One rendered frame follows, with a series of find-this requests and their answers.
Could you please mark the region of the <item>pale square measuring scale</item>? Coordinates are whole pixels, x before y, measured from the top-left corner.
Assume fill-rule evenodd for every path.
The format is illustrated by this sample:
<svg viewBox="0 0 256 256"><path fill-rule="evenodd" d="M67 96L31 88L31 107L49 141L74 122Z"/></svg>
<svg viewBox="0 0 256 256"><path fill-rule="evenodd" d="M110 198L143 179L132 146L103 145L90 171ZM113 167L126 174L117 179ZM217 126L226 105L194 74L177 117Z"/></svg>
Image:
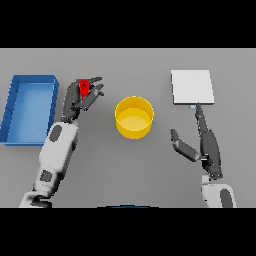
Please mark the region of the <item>pale square measuring scale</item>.
<svg viewBox="0 0 256 256"><path fill-rule="evenodd" d="M172 70L174 105L213 105L214 93L209 70Z"/></svg>

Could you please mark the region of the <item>blue tray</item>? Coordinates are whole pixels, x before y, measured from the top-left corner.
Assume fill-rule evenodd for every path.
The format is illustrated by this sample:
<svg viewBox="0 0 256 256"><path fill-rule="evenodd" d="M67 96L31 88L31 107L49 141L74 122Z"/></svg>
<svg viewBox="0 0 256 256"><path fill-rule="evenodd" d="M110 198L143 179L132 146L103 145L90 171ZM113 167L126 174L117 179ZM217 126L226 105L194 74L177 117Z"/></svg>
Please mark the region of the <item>blue tray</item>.
<svg viewBox="0 0 256 256"><path fill-rule="evenodd" d="M55 75L13 75L0 123L0 144L42 146L54 123Z"/></svg>

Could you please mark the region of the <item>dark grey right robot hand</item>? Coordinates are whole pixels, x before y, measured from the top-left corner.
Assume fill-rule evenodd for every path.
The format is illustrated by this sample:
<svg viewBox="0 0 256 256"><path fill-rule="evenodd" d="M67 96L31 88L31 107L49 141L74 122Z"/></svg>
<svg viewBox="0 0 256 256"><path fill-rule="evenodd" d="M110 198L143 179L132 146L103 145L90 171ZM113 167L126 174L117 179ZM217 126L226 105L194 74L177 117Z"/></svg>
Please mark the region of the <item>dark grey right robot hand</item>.
<svg viewBox="0 0 256 256"><path fill-rule="evenodd" d="M181 140L175 129L171 129L171 142L174 150L191 162L200 161L202 168L211 179L218 180L223 177L221 155L215 134L208 128L203 109L196 104L195 118L197 120L200 137L200 151Z"/></svg>

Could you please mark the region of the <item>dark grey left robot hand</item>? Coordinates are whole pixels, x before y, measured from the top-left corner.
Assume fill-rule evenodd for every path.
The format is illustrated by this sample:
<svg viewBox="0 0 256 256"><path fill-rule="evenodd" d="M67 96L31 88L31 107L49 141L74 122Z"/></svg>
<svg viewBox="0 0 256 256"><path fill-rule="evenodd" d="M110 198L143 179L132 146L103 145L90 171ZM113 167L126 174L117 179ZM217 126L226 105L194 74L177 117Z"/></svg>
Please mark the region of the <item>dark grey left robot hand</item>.
<svg viewBox="0 0 256 256"><path fill-rule="evenodd" d="M77 79L75 82L72 82L67 88L61 117L61 121L64 123L72 123L79 117L81 110L88 111L98 97L104 95L104 93L101 91L104 85L94 85L95 82L101 81L102 78L89 78L87 80L90 82L90 93L84 100L81 100L78 85L80 80L81 79Z"/></svg>

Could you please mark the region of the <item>yellow bowl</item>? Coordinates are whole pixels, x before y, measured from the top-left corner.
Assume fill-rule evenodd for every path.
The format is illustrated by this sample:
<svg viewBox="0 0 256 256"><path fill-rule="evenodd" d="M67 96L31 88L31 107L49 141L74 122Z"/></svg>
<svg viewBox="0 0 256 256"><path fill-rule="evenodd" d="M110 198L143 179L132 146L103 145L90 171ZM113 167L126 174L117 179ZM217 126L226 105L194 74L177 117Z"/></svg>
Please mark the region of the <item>yellow bowl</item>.
<svg viewBox="0 0 256 256"><path fill-rule="evenodd" d="M143 97L129 96L122 99L114 111L118 132L130 140L139 140L151 130L154 109Z"/></svg>

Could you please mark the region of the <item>red beaker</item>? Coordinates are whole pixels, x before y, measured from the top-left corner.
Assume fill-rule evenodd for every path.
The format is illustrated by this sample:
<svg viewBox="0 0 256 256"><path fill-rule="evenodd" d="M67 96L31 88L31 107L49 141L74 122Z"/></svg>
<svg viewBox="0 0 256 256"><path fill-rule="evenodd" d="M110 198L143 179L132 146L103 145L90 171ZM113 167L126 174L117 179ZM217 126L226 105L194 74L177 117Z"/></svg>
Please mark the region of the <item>red beaker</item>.
<svg viewBox="0 0 256 256"><path fill-rule="evenodd" d="M81 100L84 100L90 93L90 82L87 79L81 79L78 82Z"/></svg>

